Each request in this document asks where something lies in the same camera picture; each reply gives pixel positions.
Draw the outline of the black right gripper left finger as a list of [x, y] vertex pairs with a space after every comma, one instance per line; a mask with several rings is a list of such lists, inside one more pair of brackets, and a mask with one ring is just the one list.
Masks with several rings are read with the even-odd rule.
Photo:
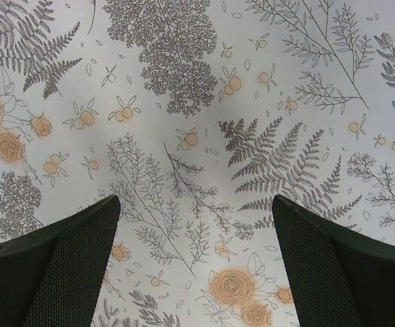
[[90, 326], [120, 210], [108, 196], [0, 243], [0, 326]]

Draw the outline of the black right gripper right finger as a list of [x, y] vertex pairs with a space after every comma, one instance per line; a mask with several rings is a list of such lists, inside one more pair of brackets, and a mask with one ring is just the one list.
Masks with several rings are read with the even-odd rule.
[[301, 326], [395, 326], [395, 246], [282, 195], [272, 215]]

